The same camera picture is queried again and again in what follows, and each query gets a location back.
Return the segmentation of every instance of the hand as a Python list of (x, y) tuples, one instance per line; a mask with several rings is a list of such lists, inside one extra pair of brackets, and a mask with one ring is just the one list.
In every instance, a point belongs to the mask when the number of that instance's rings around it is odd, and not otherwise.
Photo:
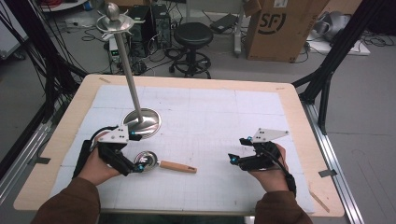
[[(289, 170), (286, 164), (286, 150), (282, 146), (276, 144), (280, 151), (281, 157), (279, 158), (280, 163)], [(267, 171), (249, 171), (251, 175), (256, 177), (257, 180), (262, 184), (262, 187), (266, 192), (272, 191), (289, 191), (288, 184), (286, 183), (285, 174), (282, 170), (267, 170)]]
[[(95, 142), (106, 133), (100, 133), (95, 137)], [(116, 169), (108, 167), (107, 164), (99, 158), (98, 148), (96, 147), (85, 162), (84, 167), (79, 173), (78, 177), (84, 178), (95, 186), (102, 184), (111, 177), (119, 175)]]

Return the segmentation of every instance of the gray floor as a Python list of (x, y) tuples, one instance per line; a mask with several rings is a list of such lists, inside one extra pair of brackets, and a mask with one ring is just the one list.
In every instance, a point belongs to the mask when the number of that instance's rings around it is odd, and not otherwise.
[[(69, 51), (88, 71), (108, 67), (103, 43), (83, 42), (84, 30), (63, 33)], [(368, 46), (371, 55), (347, 56), (332, 79), (327, 131), (341, 163), (346, 180), (365, 223), (396, 223), (396, 57), (395, 47)], [(271, 63), (234, 57), (233, 37), (215, 35), (202, 50), (212, 61), (214, 79), (292, 82), (315, 71), (325, 56), (309, 53), (304, 63)], [(153, 58), (161, 58), (157, 53)], [(305, 59), (301, 55), (298, 61)], [(146, 60), (148, 67), (158, 63)], [(168, 73), (169, 64), (148, 70), (144, 76), (182, 77)], [(14, 144), (37, 109), (43, 104), (43, 91), (29, 59), (0, 63), (0, 159)], [(0, 207), (2, 223), (28, 223), (34, 212), (12, 207), (31, 167)], [(347, 223), (341, 218), (314, 218), (315, 223)]]

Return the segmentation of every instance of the paper sheet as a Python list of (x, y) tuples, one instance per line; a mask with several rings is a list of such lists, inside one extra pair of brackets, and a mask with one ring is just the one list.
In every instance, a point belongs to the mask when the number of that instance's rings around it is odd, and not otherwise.
[[(289, 131), (279, 96), (273, 92), (137, 87), (142, 108), (156, 110), (161, 129), (122, 152), (133, 161), (145, 150), (159, 160), (188, 164), (197, 174), (156, 167), (143, 174), (117, 176), (100, 185), (102, 208), (180, 213), (254, 213), (264, 191), (247, 172), (229, 163), (228, 153), (254, 155), (239, 138), (258, 128)], [(97, 92), (73, 145), (67, 152), (51, 195), (70, 182), (83, 140), (98, 129), (122, 123), (134, 110), (127, 86), (105, 85)], [(287, 163), (297, 184), (297, 202), (314, 212), (304, 173), (290, 135), (274, 140), (287, 149)]]

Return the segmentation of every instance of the person's arm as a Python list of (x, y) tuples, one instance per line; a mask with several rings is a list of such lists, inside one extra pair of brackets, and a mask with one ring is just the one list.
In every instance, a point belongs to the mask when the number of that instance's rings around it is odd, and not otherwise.
[(100, 212), (96, 186), (119, 174), (99, 158), (96, 148), (78, 177), (41, 205), (32, 223), (95, 223)]
[[(276, 144), (281, 153), (279, 158), (286, 169), (286, 150)], [(285, 174), (281, 170), (250, 171), (260, 182), (265, 194), (256, 204), (255, 224), (264, 223), (312, 223), (306, 212), (297, 204), (293, 192), (289, 191)]]
[(76, 177), (67, 188), (41, 205), (32, 223), (95, 223), (99, 211), (96, 186)]

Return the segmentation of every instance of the computer tower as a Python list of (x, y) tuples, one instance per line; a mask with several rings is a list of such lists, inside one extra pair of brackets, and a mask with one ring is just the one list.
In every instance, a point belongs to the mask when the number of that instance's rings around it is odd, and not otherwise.
[(132, 34), (132, 42), (148, 43), (155, 36), (150, 7), (134, 5), (129, 9), (128, 16), (134, 21), (145, 21), (144, 23), (135, 23), (129, 30)]
[(157, 47), (159, 49), (172, 47), (171, 17), (165, 4), (151, 7), (155, 32), (157, 33)]

